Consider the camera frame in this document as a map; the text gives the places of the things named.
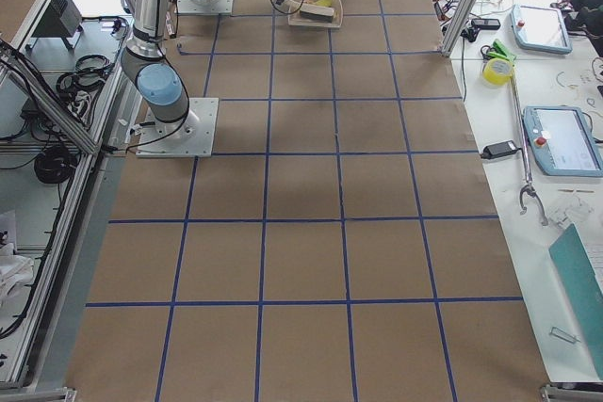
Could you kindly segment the blue teach pendant near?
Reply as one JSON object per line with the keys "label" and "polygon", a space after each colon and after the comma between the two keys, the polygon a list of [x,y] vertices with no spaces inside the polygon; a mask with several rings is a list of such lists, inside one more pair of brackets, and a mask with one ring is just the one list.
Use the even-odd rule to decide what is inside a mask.
{"label": "blue teach pendant near", "polygon": [[579,107],[526,106],[523,123],[535,161],[544,174],[602,176],[602,157]]}

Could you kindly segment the black power adapter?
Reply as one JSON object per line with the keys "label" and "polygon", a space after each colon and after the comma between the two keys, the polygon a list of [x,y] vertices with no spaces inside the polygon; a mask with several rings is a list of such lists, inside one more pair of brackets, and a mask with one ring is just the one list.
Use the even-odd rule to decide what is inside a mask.
{"label": "black power adapter", "polygon": [[481,151],[481,159],[494,160],[511,156],[520,151],[520,148],[512,141],[505,140],[486,145]]}

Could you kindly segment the metal reach grabber tool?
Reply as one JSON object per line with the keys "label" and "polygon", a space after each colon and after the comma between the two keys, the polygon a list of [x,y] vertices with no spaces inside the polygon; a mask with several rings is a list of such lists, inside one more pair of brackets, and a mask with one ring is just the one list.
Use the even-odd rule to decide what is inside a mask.
{"label": "metal reach grabber tool", "polygon": [[510,79],[511,93],[513,96],[513,110],[515,114],[517,130],[520,137],[522,165],[524,170],[524,184],[519,191],[519,205],[521,208],[520,214],[525,215],[527,213],[527,205],[525,198],[529,197],[536,203],[539,212],[540,223],[542,226],[548,225],[548,218],[546,216],[545,207],[533,186],[532,171],[530,165],[530,159],[528,155],[528,138],[524,128],[521,104],[519,99],[519,92],[516,82],[516,76],[512,75]]}

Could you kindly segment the blue teach pendant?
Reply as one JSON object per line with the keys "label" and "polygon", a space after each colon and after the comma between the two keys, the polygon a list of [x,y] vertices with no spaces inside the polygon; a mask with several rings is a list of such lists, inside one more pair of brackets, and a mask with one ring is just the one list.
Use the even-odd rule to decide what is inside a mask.
{"label": "blue teach pendant", "polygon": [[559,55],[572,52],[573,46],[558,9],[514,5],[510,17],[520,48]]}
{"label": "blue teach pendant", "polygon": [[523,123],[535,161],[544,174],[602,176],[602,157],[579,107],[526,106]]}

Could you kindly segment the green plastic clamp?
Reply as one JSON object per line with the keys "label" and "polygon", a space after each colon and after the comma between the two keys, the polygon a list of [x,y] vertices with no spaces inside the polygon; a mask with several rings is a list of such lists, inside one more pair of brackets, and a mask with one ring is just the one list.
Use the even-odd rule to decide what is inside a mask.
{"label": "green plastic clamp", "polygon": [[490,45],[482,46],[480,52],[484,60],[501,58],[506,61],[509,61],[512,65],[516,60],[516,54],[514,54],[507,46],[505,46],[498,39],[495,39]]}

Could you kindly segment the blue teach pendant far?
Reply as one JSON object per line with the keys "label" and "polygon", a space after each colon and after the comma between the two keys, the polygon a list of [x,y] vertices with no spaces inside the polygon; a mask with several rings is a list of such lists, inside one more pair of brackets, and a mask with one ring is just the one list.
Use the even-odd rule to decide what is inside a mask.
{"label": "blue teach pendant far", "polygon": [[559,55],[572,52],[573,46],[558,9],[514,5],[510,17],[520,48]]}

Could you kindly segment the yellow tape roll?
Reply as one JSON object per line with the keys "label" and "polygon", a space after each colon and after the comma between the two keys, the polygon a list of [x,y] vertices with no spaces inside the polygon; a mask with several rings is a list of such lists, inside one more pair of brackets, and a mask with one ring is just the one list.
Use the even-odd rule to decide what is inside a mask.
{"label": "yellow tape roll", "polygon": [[481,76],[490,85],[501,87],[513,78],[513,64],[504,58],[491,58],[483,66]]}

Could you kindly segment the grey electrical box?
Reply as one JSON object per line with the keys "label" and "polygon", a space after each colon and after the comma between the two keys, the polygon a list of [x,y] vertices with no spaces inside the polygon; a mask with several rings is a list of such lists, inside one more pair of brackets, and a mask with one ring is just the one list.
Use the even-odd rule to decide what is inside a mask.
{"label": "grey electrical box", "polygon": [[26,45],[32,49],[38,39],[58,38],[72,50],[83,32],[83,17],[73,0],[51,0]]}

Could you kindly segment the white hand brush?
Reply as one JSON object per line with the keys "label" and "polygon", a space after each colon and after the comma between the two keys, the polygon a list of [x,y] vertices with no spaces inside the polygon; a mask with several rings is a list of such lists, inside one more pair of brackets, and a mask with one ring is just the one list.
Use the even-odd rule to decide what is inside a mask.
{"label": "white hand brush", "polygon": [[313,3],[303,2],[299,9],[302,18],[330,23],[334,18],[334,9],[317,6]]}

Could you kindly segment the teal notebook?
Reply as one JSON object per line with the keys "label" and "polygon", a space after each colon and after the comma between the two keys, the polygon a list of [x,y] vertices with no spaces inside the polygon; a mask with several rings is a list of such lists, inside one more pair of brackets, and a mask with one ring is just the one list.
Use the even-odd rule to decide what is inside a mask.
{"label": "teal notebook", "polygon": [[579,230],[570,224],[549,247],[549,255],[578,320],[595,371],[602,378],[602,273],[596,271],[598,251],[589,253]]}

